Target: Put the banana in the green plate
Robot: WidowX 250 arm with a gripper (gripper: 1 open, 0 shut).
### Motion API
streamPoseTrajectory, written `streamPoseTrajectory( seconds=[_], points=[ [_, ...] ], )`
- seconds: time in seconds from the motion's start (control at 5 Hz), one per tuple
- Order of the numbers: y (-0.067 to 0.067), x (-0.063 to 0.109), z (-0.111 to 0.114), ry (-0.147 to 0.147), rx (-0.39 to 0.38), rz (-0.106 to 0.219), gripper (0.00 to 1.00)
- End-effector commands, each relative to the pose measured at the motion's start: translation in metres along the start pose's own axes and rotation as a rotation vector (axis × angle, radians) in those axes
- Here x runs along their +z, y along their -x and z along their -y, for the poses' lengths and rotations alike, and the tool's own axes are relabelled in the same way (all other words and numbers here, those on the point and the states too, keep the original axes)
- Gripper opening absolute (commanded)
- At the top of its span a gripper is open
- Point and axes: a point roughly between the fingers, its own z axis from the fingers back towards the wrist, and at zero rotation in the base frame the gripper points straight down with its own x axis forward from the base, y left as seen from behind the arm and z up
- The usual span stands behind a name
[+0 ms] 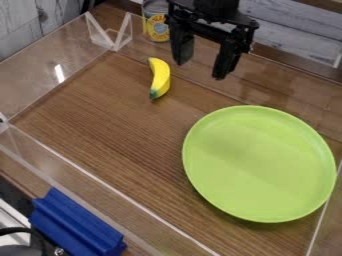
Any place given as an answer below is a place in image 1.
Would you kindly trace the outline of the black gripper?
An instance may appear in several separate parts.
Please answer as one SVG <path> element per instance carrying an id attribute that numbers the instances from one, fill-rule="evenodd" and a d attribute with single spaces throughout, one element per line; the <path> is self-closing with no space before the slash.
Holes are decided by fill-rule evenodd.
<path id="1" fill-rule="evenodd" d="M 167 0 L 173 58 L 183 65 L 194 55 L 194 33 L 221 42 L 213 77 L 235 70 L 242 52 L 251 49 L 260 23 L 238 10 L 239 0 Z"/>

